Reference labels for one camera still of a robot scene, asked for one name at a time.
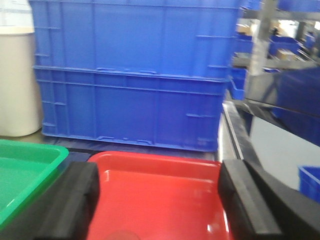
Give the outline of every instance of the stacked blue crates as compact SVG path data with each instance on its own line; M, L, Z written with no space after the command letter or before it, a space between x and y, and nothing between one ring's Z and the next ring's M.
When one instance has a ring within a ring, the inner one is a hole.
M48 136L216 151L241 0L30 0Z
M320 12L320 0L279 0L278 8L289 12Z

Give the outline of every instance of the white container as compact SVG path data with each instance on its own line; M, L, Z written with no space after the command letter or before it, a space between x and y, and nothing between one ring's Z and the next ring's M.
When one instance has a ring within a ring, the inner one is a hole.
M0 136L25 136L41 127L34 51L32 27L0 26Z

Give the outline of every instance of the green plastic tray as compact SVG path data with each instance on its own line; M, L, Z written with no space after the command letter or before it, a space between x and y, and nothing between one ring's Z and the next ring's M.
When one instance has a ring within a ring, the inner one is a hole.
M0 229L59 175L62 146L0 140Z

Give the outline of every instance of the metal shelf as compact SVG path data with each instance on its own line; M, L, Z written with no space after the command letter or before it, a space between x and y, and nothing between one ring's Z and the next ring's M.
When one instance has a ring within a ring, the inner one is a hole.
M232 65L234 67L249 67L251 59L247 57L234 57ZM267 59L265 68L272 69L305 69L316 67L317 63L314 61L289 61L289 60L279 60L279 59Z
M258 19L260 11L244 9L243 19ZM320 12L293 12L276 10L274 19L278 20L293 20L293 21L320 21Z

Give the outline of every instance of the red plastic tray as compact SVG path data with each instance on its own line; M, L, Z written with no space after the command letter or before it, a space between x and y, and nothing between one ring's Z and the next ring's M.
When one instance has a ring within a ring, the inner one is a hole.
M219 162L115 151L89 162L101 189L87 240L233 240Z

